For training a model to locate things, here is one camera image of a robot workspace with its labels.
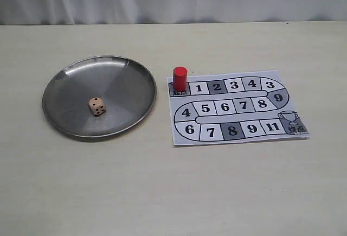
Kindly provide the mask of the paper game board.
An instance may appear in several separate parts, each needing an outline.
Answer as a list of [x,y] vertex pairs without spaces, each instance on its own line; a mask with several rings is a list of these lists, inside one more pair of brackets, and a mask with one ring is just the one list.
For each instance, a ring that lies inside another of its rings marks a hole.
[[175,146],[306,139],[310,134],[278,71],[167,78]]

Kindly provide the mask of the wooden die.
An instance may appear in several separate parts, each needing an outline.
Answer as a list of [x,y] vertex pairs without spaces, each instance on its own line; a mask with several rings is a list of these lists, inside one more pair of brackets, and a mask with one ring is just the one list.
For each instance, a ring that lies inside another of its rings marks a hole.
[[94,116],[99,116],[106,111],[104,101],[98,97],[91,98],[88,102],[88,106]]

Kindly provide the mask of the round metal plate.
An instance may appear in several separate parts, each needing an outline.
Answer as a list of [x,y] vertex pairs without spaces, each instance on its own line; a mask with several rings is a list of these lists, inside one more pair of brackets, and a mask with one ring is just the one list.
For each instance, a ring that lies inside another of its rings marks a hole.
[[[104,55],[86,58],[60,70],[42,96],[47,121],[61,134],[80,141],[103,141],[128,131],[149,115],[157,86],[151,72],[132,59]],[[91,98],[104,101],[94,116]]]

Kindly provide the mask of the red cylinder game piece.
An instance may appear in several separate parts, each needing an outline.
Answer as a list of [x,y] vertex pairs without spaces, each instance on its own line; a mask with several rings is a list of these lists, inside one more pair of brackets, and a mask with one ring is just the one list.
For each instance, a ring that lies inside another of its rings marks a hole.
[[177,92],[185,91],[187,88],[188,70],[183,66],[175,67],[173,70],[173,88]]

